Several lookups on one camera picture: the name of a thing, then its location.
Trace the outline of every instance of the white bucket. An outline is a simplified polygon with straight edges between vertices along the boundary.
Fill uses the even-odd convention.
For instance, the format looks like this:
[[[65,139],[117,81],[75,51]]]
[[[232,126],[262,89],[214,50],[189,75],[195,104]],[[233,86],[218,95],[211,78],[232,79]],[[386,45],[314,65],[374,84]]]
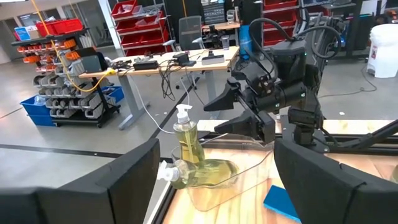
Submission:
[[[383,24],[372,28],[367,71],[376,78],[391,78],[398,71],[398,25]]]

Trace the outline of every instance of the desk leg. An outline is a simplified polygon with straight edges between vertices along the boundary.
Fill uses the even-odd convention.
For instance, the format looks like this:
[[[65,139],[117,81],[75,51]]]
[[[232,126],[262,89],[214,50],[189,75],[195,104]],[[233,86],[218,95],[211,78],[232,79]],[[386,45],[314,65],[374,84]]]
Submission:
[[[214,81],[213,71],[205,71],[206,77],[206,86],[207,86],[207,95],[209,96],[209,102],[214,100],[217,97],[216,93],[216,83]],[[211,114],[210,119],[218,119],[220,115],[220,111],[212,111],[209,112]]]
[[[236,43],[236,46],[239,46],[238,28],[235,28],[235,43]]]
[[[129,106],[131,113],[126,119],[124,119],[122,123],[120,123],[119,130],[122,131],[126,127],[129,127],[134,122],[136,122],[139,119],[139,117],[145,113],[145,109],[138,108],[136,97],[132,92],[127,75],[119,76],[119,81],[122,86],[124,97],[126,98],[127,105]]]

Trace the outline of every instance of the blue storage bin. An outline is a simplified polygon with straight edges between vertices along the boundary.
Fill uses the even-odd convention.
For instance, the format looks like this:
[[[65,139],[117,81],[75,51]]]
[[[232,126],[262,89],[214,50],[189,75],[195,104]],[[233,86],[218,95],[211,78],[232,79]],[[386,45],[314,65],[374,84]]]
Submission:
[[[52,122],[52,118],[50,117],[50,114],[46,115],[28,115],[33,123],[39,126],[51,126],[55,127],[55,124]]]
[[[102,88],[102,90],[106,90],[108,88],[114,88],[115,89],[112,93],[108,94],[108,96],[115,97],[116,103],[118,103],[119,101],[123,100],[124,93],[122,91],[122,87],[121,86],[106,86],[106,87]]]
[[[50,109],[46,108],[45,105],[39,106],[39,105],[34,105],[34,103],[35,103],[35,96],[22,101],[21,105],[24,106],[28,115],[50,116]]]

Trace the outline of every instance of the wooden table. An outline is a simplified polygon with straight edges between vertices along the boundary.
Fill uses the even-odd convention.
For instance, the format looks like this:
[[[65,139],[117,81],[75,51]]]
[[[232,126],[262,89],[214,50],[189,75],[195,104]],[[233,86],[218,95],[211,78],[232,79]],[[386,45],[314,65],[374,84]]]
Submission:
[[[223,121],[200,121],[199,130],[212,130]],[[323,127],[332,134],[365,134],[373,132],[391,121],[363,120],[325,120]],[[398,157],[365,156],[352,154],[325,154],[369,174],[390,179],[393,169],[398,165]],[[297,223],[263,206],[263,201],[272,185],[283,187],[275,163],[270,163],[269,179],[238,195],[225,203],[207,211],[197,210],[187,190],[177,190],[164,217],[164,224],[189,223],[258,223],[258,224],[293,224]]]
[[[155,55],[154,58],[151,60],[156,60],[158,61],[160,66],[166,66],[165,63],[162,63],[166,60],[170,60],[173,58],[174,55],[178,54],[179,52],[169,52],[163,55]],[[213,99],[216,98],[216,86],[215,86],[215,79],[214,79],[214,74],[213,70],[227,70],[231,68],[232,62],[237,58],[239,55],[239,47],[233,46],[230,47],[229,50],[223,50],[223,49],[218,49],[218,50],[213,50],[213,53],[215,55],[224,55],[225,61],[223,63],[216,63],[213,65],[202,65],[201,64],[201,58],[206,57],[208,55],[208,49],[200,49],[200,50],[191,50],[189,51],[190,54],[190,60],[195,60],[197,61],[196,64],[192,67],[185,67],[179,71],[179,73],[186,74],[189,72],[197,72],[197,71],[205,71],[205,77],[206,77],[206,86],[207,86],[207,92],[208,92],[208,98],[209,102]],[[134,63],[134,59],[140,57],[143,58],[143,55],[138,55],[138,56],[132,56],[132,57],[119,57],[115,60],[114,62],[118,61],[127,61],[131,60],[132,63]],[[110,68],[107,71],[103,72],[96,72],[96,73],[83,73],[79,75],[80,78],[99,78],[103,77],[110,71]],[[149,69],[149,70],[130,70],[127,72],[121,71],[118,74],[110,74],[110,75],[118,75],[120,84],[123,89],[124,97],[127,101],[127,105],[129,106],[131,114],[119,125],[119,129],[123,130],[124,128],[130,126],[132,123],[137,121],[141,115],[145,113],[145,110],[143,108],[139,109],[136,97],[133,94],[133,91],[131,89],[129,80],[127,78],[128,75],[153,75],[153,74],[159,74],[158,69]],[[212,111],[210,112],[211,118],[212,119],[218,119],[218,116],[220,114],[219,111]]]
[[[229,29],[234,29],[235,30],[235,41],[236,41],[236,45],[239,46],[239,28],[241,27],[241,24],[239,22],[221,22],[219,24],[212,24],[215,26],[216,30],[229,30]],[[209,32],[210,28],[209,26],[211,25],[204,25],[201,27],[203,32]]]

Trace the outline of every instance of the green dish soap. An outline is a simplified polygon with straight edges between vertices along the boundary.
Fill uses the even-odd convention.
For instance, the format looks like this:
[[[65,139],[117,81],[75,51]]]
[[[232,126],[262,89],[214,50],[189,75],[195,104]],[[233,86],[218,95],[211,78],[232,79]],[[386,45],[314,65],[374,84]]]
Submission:
[[[180,142],[181,159],[196,163],[205,159],[205,152],[198,141],[197,123],[189,119],[186,111],[191,108],[192,106],[189,105],[177,105],[178,121],[173,125],[173,128]]]
[[[175,167],[166,167],[163,163],[159,167],[157,179],[170,181],[176,189],[186,187],[226,188],[232,186],[237,177],[238,167],[235,163],[223,159],[205,159],[196,164],[177,160]]]

